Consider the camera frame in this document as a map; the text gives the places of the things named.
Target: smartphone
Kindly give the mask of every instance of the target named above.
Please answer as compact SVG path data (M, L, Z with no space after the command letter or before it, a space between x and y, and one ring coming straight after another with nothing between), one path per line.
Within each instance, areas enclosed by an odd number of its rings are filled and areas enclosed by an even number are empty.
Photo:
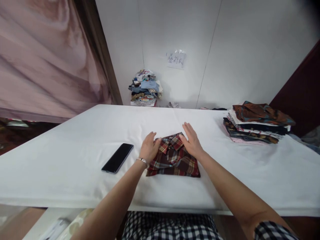
M123 143L101 169L104 172L116 173L133 149L133 145Z

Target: pink curtain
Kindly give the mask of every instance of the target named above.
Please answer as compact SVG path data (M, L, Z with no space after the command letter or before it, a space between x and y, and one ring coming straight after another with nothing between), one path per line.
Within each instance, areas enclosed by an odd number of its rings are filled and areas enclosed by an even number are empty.
M111 104L72 0L0 0L0 116L64 122Z

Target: left hand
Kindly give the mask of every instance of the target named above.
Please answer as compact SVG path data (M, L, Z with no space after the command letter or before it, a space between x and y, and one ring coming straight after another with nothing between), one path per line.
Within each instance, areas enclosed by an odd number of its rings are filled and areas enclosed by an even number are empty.
M156 134L157 133L154 132L149 133L144 139L141 146L139 158L145 159L148 164L150 164L154 157L157 155L159 145L161 143L161 138L158 138L156 142L153 143L153 139Z

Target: checkered shirt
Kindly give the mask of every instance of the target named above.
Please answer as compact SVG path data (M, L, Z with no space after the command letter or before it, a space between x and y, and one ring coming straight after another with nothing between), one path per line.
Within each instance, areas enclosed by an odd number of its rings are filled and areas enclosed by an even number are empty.
M187 152L179 134L182 133L162 138L158 153L148 168L147 176L167 174L200 177L198 162Z
M209 214L167 214L129 212L122 240L137 239L215 239L223 240ZM261 222L254 231L255 240L297 240L288 229Z
M129 212L122 240L136 239L216 239L212 215Z

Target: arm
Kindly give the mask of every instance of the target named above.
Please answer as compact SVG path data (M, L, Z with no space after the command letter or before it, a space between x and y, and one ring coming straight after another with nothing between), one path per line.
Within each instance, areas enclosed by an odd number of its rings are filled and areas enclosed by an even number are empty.
M197 134L190 123L184 123L182 126L189 139L187 140L180 135L187 151L206 170L213 185L239 221L248 239L252 239L254 229L262 221L272 221L291 230L287 223L268 204L202 149Z
M141 146L139 157L148 163L156 156L161 142L161 138L159 138L153 143L155 135L156 133L149 133ZM88 216L71 240L114 240L145 169L144 162L136 161Z

